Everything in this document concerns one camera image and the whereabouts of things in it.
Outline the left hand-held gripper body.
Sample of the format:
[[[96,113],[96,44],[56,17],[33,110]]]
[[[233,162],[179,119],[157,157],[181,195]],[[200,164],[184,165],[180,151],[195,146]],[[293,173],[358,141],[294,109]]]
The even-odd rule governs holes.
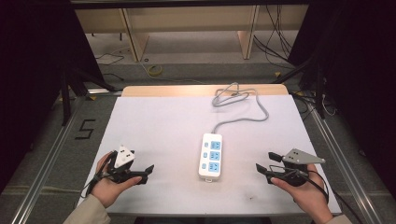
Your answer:
[[[148,175],[132,174],[130,167],[133,164],[134,159],[134,151],[125,146],[120,146],[118,150],[113,151],[110,155],[110,163],[107,166],[107,173],[109,174],[110,179],[115,183],[123,183],[136,176],[149,177]]]

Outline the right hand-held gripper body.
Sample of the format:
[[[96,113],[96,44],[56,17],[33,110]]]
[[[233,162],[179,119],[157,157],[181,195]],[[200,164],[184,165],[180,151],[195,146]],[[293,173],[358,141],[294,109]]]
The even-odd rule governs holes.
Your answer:
[[[317,156],[311,155],[300,149],[293,148],[289,153],[282,156],[283,167],[270,166],[272,177],[286,181],[294,187],[300,187],[308,178],[308,164],[325,163],[326,161]]]

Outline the person's left hand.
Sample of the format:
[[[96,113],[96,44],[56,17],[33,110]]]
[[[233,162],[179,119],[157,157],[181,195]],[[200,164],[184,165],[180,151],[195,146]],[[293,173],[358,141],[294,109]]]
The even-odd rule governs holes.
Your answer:
[[[103,178],[93,187],[91,195],[98,199],[104,208],[108,208],[125,190],[137,185],[141,179],[141,176],[136,176],[123,183],[114,183],[108,178]]]

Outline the person's right hand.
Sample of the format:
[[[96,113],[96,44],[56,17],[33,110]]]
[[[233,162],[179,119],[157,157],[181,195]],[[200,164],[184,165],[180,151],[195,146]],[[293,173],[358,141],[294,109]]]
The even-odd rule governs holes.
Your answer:
[[[328,207],[325,195],[309,182],[300,187],[291,186],[284,180],[276,177],[272,177],[271,182],[275,186],[285,190],[309,216],[320,207]]]

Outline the white table mat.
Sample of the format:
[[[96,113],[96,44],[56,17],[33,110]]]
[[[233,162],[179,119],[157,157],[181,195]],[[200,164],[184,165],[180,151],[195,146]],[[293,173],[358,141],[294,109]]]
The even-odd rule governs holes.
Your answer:
[[[205,133],[222,136],[219,179],[198,174]],[[300,213],[288,193],[267,183],[256,164],[271,165],[269,152],[298,148],[314,153],[289,95],[251,96],[215,108],[211,97],[121,97],[97,155],[119,146],[134,150],[133,170],[151,165],[145,185],[124,191],[109,207],[115,214],[155,217],[257,217]]]

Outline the white power strip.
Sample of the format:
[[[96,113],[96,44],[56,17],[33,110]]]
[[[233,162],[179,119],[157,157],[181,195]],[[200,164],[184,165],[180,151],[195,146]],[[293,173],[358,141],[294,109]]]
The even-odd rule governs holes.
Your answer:
[[[206,182],[212,182],[220,177],[222,157],[222,136],[216,133],[205,133],[203,135],[199,176]]]

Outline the black metal stand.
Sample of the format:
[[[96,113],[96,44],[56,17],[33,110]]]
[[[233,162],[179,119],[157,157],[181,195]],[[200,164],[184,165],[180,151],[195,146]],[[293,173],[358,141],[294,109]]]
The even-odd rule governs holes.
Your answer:
[[[319,116],[324,119],[325,118],[325,107],[323,105],[323,96],[324,93],[324,75],[322,68],[318,62],[317,57],[310,57],[305,62],[293,68],[286,75],[281,75],[273,84],[281,84],[288,79],[295,77],[301,74],[302,77],[299,81],[299,88],[302,91],[307,91],[308,89],[314,87],[315,88],[315,96],[314,103],[315,109],[317,110]]]
[[[84,84],[85,80],[88,80],[89,82],[92,82],[93,84],[110,92],[120,91],[120,89],[105,83],[102,78],[90,75],[89,73],[76,67],[66,67],[61,74],[61,94],[64,111],[63,126],[66,125],[72,115],[69,88],[71,88],[76,96],[86,96],[88,94],[88,89]]]

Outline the wooden table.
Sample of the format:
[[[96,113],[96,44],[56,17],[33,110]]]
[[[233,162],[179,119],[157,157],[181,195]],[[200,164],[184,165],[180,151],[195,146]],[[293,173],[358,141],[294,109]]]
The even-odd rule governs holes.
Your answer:
[[[184,97],[214,96],[216,90],[225,89],[226,85],[167,85],[167,86],[128,86],[122,97]],[[231,90],[254,89],[259,95],[287,95],[289,92],[282,84],[240,84]]]

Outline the yellow tape roll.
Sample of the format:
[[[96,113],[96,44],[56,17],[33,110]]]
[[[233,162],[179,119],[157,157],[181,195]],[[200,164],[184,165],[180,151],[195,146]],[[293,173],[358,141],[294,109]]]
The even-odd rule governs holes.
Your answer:
[[[152,77],[157,77],[163,72],[163,68],[160,65],[152,65],[148,68],[148,74]]]

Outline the black curtain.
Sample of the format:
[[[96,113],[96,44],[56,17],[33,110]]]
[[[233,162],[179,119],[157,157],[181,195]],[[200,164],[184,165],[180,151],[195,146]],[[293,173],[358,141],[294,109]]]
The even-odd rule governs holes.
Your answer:
[[[0,0],[0,193],[75,71],[103,78],[71,0]]]
[[[325,37],[325,89],[360,149],[396,196],[396,0],[305,0],[290,60],[300,64]]]

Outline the light wooden desk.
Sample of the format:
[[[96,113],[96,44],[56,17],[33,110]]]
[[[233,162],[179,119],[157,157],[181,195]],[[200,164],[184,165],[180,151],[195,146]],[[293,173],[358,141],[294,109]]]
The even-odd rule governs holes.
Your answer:
[[[248,59],[256,31],[270,30],[276,18],[283,30],[298,30],[307,10],[307,5],[280,5],[78,9],[76,13],[86,34],[125,34],[138,62],[149,35],[160,32],[236,31],[242,56]]]

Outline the aluminium floor rail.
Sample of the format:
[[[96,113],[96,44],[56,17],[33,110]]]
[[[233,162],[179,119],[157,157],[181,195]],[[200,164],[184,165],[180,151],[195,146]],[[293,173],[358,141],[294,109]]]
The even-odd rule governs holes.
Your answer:
[[[50,172],[64,146],[67,135],[70,133],[72,126],[75,123],[76,115],[84,103],[84,97],[76,97],[72,103],[72,114],[69,119],[61,125],[60,130],[56,133],[55,140],[51,143],[49,152],[44,156],[44,160],[35,175],[33,183],[27,187],[23,200],[19,205],[11,224],[25,224],[31,215],[34,206],[38,200],[40,192],[47,182]]]
[[[318,113],[317,109],[313,106],[312,102],[307,104],[310,109],[309,114],[312,116],[327,148],[329,149],[332,157],[337,164],[337,167],[346,181],[346,184],[353,196],[357,206],[359,207],[364,220],[367,224],[384,224],[384,219],[381,217],[379,211],[375,208],[370,194],[363,187],[360,179],[354,172],[352,165],[348,162],[346,154],[337,142],[333,131],[326,119],[323,119]]]

